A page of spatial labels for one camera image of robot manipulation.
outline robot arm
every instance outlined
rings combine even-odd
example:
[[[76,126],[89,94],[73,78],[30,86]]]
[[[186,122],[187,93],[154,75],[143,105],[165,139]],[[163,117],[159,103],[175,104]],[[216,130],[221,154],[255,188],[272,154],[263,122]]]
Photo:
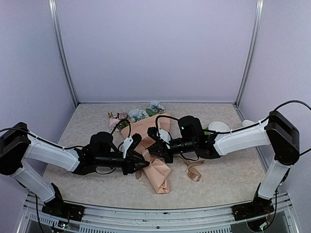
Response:
[[[278,186],[286,179],[290,168],[299,159],[299,131],[282,114],[275,111],[269,120],[258,122],[227,133],[205,135],[200,120],[185,116],[178,120],[182,137],[169,139],[167,133],[156,127],[148,129],[155,143],[149,153],[173,162],[174,154],[194,151],[203,159],[216,159],[227,154],[256,146],[272,145],[275,158],[251,203],[233,206],[236,220],[242,220],[273,212],[271,198]]]
[[[98,166],[120,167],[124,175],[149,165],[143,156],[134,151],[141,136],[135,134],[123,142],[123,152],[113,144],[113,136],[99,132],[81,149],[65,148],[49,142],[27,130],[19,123],[0,137],[0,173],[16,179],[22,186],[34,192],[45,205],[44,213],[81,221],[83,206],[63,202],[56,185],[46,182],[26,161],[35,159],[61,167],[78,175],[96,172]]]

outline textured mat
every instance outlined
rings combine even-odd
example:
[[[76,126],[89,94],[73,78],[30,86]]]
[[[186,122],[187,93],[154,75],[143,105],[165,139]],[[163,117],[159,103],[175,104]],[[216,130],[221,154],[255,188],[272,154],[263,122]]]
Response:
[[[231,104],[164,103],[166,112],[180,118],[186,115],[198,117],[205,128],[212,121],[222,121],[234,129],[242,125]],[[108,131],[108,112],[128,112],[145,109],[145,103],[80,104],[66,127],[59,144],[64,146],[86,145],[90,137],[99,131]],[[172,121],[171,134],[179,137],[176,122]],[[114,133],[114,143],[122,141],[121,133]],[[247,201],[253,198],[256,188],[264,178],[264,171],[255,149],[246,149],[205,160],[198,170],[199,182],[191,181],[186,166],[180,159],[168,164],[171,192],[155,194],[147,178],[136,180],[134,174],[123,176],[121,169],[109,175],[88,174],[79,176],[49,165],[44,178],[56,184],[65,200],[100,206],[139,209],[178,209],[208,207]],[[110,169],[100,168],[99,172]]]

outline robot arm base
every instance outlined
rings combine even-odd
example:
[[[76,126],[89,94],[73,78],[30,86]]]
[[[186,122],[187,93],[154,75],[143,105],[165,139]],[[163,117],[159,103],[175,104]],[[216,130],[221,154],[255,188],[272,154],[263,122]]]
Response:
[[[266,215],[268,211],[270,213],[274,211],[271,199],[266,200],[258,196],[259,187],[260,184],[253,201],[232,206],[233,216],[236,221]]]
[[[81,222],[84,213],[84,207],[81,205],[64,202],[57,186],[53,183],[51,183],[51,185],[55,191],[55,198],[49,202],[44,203],[42,212],[52,216]]]

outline tan ribbon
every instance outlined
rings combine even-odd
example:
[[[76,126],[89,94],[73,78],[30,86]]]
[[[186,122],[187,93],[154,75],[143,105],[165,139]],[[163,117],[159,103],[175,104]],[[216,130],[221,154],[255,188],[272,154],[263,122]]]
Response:
[[[184,163],[187,165],[186,174],[188,175],[190,180],[195,182],[200,181],[202,175],[195,167],[202,165],[204,163],[204,160],[190,162],[189,160],[182,158],[180,155],[175,155],[174,158],[182,159],[182,161],[184,161]]]

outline black cable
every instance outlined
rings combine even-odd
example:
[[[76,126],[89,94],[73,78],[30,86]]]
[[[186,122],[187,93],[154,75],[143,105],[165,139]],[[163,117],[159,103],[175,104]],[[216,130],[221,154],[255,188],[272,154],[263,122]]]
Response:
[[[278,107],[276,107],[264,120],[261,121],[261,123],[265,122],[266,120],[268,120],[270,118],[270,116],[275,113],[279,108],[287,105],[287,104],[290,104],[290,103],[300,103],[304,106],[306,106],[310,111],[311,111],[311,107],[309,105],[307,105],[305,102],[302,102],[300,100],[290,100],[290,101],[287,101],[287,102],[284,102],[282,104],[280,104]],[[246,130],[246,129],[249,129],[249,128],[252,128],[254,126],[257,126],[259,125],[259,122],[255,123],[255,124],[252,124],[252,125],[249,125],[249,126],[246,126],[246,127],[242,127],[242,128],[239,128],[239,129],[236,129],[236,130],[232,130],[232,131],[227,131],[227,132],[217,132],[217,131],[213,131],[213,130],[205,130],[203,129],[204,132],[209,132],[209,133],[217,133],[217,134],[228,134],[228,133],[235,133],[235,132],[238,132],[238,131],[241,131],[241,130]],[[307,149],[306,151],[302,152],[299,156],[301,155],[304,155],[308,152],[311,151],[311,148]]]
[[[276,218],[276,208],[277,208],[277,189],[276,189],[276,207],[275,207],[275,209],[274,209],[274,215],[273,215],[273,218],[272,218],[271,222],[269,223],[269,225],[268,225],[265,229],[263,229],[264,231],[265,231],[266,229],[268,229],[268,228],[272,225],[274,219]]]
[[[118,145],[118,151],[120,151],[120,147],[123,145],[124,142],[121,142],[119,145]]]
[[[197,156],[197,159],[190,159],[190,158],[186,158],[183,153],[180,153],[180,156],[183,158],[183,159],[186,159],[186,160],[189,160],[189,161],[198,161],[199,160],[199,157]]]
[[[159,120],[159,118],[161,118],[161,117],[169,118],[169,119],[173,119],[173,120],[179,121],[179,119],[174,118],[174,117],[172,117],[172,116],[158,115],[158,116],[156,117],[156,119],[155,119],[155,127],[156,127],[156,131],[157,131],[157,134],[158,134],[158,135],[159,135],[159,124],[158,124],[158,120]]]
[[[31,137],[34,137],[36,139],[38,139],[39,141],[42,141],[42,142],[45,142],[51,146],[54,146],[54,147],[57,147],[57,148],[60,148],[60,149],[63,149],[63,150],[69,150],[69,149],[73,149],[73,148],[77,148],[77,147],[83,147],[83,146],[73,146],[73,147],[62,147],[58,144],[55,144],[53,142],[49,142],[41,137],[37,137],[36,135],[33,135],[31,132],[27,131],[27,130],[24,130],[24,129],[19,129],[19,128],[5,128],[5,129],[2,129],[0,130],[0,133],[3,132],[3,131],[8,131],[8,130],[17,130],[17,131],[22,131],[28,135],[30,135]]]
[[[112,169],[112,171],[110,172],[107,172],[107,173],[99,173],[98,171],[95,171],[97,174],[100,174],[100,175],[108,175],[108,174],[111,174],[112,172],[114,172],[117,168],[115,167],[114,169]]]
[[[117,127],[122,123],[122,122],[127,122],[128,123],[128,125],[129,125],[129,131],[128,131],[128,136],[127,137],[129,137],[129,136],[131,136],[131,130],[132,130],[132,128],[131,128],[131,123],[130,123],[130,121],[128,120],[128,119],[122,119],[122,120],[120,120],[117,124],[116,124],[116,126],[113,128],[113,130],[111,131],[111,133],[110,134],[113,134],[114,132],[115,132],[115,130],[117,129]]]
[[[36,211],[37,211],[37,218],[38,218],[38,223],[39,223],[40,230],[41,230],[42,233],[45,233],[43,228],[42,228],[41,222],[40,222],[39,210],[38,210],[38,196],[36,194],[35,194],[35,208],[36,208]]]

